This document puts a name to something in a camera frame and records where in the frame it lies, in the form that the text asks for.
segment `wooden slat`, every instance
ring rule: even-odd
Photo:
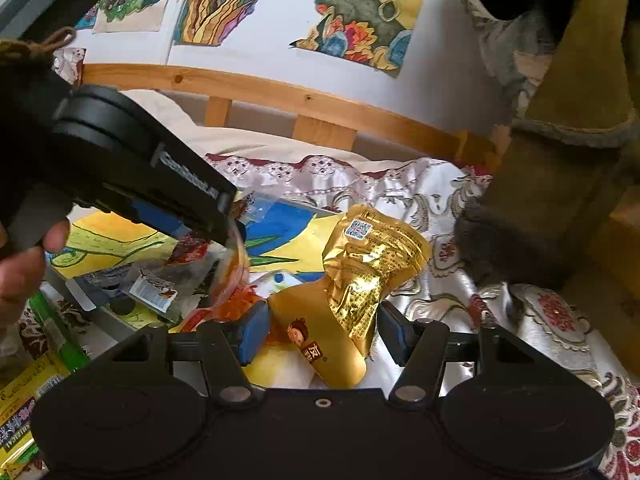
[[[231,99],[210,97],[204,115],[205,126],[226,126],[226,118],[231,108]]]
[[[460,140],[454,162],[460,167],[483,164],[487,153],[495,153],[495,145],[491,140],[471,132],[456,132]]]
[[[356,140],[356,130],[300,115],[293,127],[293,138],[316,146],[350,152]]]
[[[154,88],[243,101],[304,115],[453,160],[459,140],[437,128],[363,103],[299,86],[229,72],[146,64],[84,66],[84,83]]]

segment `metal screw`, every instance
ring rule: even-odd
[[[331,405],[331,399],[316,399],[316,406],[318,408],[328,408]]]
[[[220,398],[226,402],[247,402],[251,392],[244,386],[227,386],[220,392]]]
[[[394,395],[405,402],[419,402],[424,399],[427,395],[420,386],[400,386],[396,391],[394,391]]]

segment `qr code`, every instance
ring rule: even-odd
[[[39,387],[36,390],[34,397],[36,399],[39,399],[41,396],[46,394],[50,389],[52,389],[56,384],[61,383],[64,380],[65,378],[60,374],[52,375],[49,379],[47,379],[47,381],[41,387]]]
[[[362,220],[353,219],[344,234],[350,238],[355,238],[356,240],[364,240],[372,227],[372,224],[363,222]]]

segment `label sticker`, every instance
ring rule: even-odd
[[[169,306],[178,295],[172,282],[156,278],[152,274],[143,274],[141,270],[139,278],[131,285],[129,293],[160,312],[169,310]]]
[[[349,238],[364,240],[364,238],[366,238],[371,231],[372,227],[372,224],[354,218],[353,220],[351,220],[349,227],[345,229],[344,234],[346,234]]]
[[[50,389],[52,389],[56,384],[64,381],[65,378],[60,374],[52,375],[47,381],[36,390],[34,397],[39,399],[41,396],[46,394]]]

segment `white wall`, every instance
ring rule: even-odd
[[[258,0],[222,46],[171,47],[182,0],[170,0],[160,32],[79,31],[87,62],[194,66],[315,88],[453,132],[491,132],[508,120],[498,83],[482,65],[460,0],[424,0],[398,78],[354,62],[289,48],[318,22],[314,0]]]

